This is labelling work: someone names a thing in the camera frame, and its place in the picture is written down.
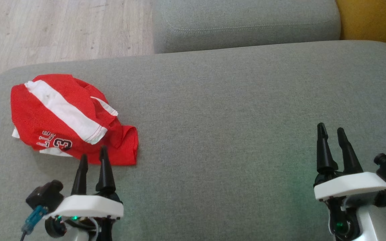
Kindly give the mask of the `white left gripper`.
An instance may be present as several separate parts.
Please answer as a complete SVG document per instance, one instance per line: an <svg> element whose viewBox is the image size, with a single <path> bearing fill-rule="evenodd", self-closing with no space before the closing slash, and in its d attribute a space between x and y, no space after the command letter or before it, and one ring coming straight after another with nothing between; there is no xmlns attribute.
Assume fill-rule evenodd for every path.
<svg viewBox="0 0 386 241"><path fill-rule="evenodd" d="M106 146L101 147L101 169L95 190L87 194L87 155L83 154L74 178L71 196L64 198L57 209L45 216L45 230L52 238L63 241L113 241L115 221L124 216L124 205L103 197L116 191L112 165Z"/></svg>

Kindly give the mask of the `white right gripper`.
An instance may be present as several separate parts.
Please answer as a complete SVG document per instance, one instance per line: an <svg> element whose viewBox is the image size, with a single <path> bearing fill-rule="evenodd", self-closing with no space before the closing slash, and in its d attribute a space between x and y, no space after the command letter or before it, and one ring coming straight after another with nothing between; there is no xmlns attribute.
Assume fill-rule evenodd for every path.
<svg viewBox="0 0 386 241"><path fill-rule="evenodd" d="M386 182L364 172L344 128L337 129L344 176L314 187L316 200L328 208L328 230L333 241L386 241ZM324 123L317 125L317 172L337 171Z"/></svg>

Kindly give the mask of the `red basketball jersey number 23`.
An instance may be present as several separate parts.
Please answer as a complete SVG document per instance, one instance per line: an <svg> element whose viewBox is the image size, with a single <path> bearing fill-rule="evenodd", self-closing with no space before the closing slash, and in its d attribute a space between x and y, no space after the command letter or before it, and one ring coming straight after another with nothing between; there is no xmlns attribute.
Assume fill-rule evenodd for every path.
<svg viewBox="0 0 386 241"><path fill-rule="evenodd" d="M41 154L77 159L86 154L89 163L98 164L100 149L106 146L112 165L136 164L136 129L121 125L107 112L17 110L12 121L20 139Z"/></svg>

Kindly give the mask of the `red shorts white stripe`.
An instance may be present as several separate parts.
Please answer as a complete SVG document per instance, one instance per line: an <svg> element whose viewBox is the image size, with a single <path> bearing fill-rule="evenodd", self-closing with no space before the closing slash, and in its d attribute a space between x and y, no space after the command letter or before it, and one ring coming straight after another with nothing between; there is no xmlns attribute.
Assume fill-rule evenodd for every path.
<svg viewBox="0 0 386 241"><path fill-rule="evenodd" d="M72 75L38 75L15 85L10 104L12 136L39 150L94 146L120 124L104 94Z"/></svg>

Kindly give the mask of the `grey fabric sofa seat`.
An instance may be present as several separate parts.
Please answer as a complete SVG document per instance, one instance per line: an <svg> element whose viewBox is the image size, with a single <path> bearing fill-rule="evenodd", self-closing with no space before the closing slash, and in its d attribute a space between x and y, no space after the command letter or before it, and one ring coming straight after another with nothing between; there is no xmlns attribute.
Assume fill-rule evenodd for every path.
<svg viewBox="0 0 386 241"><path fill-rule="evenodd" d="M78 160L12 137L10 92L71 74L138 130L138 161L114 167L114 241L332 241L314 197L317 124L343 169L337 128L365 171L386 154L386 43L325 41L19 67L0 75L0 241L19 241L26 197Z"/></svg>

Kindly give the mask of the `grey fabric sofa cushion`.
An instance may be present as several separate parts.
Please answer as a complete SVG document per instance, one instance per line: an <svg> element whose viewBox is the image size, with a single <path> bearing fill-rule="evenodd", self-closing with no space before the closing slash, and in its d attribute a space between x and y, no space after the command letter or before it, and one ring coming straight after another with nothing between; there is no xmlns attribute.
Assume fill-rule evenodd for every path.
<svg viewBox="0 0 386 241"><path fill-rule="evenodd" d="M155 0L156 54L339 40L335 0Z"/></svg>

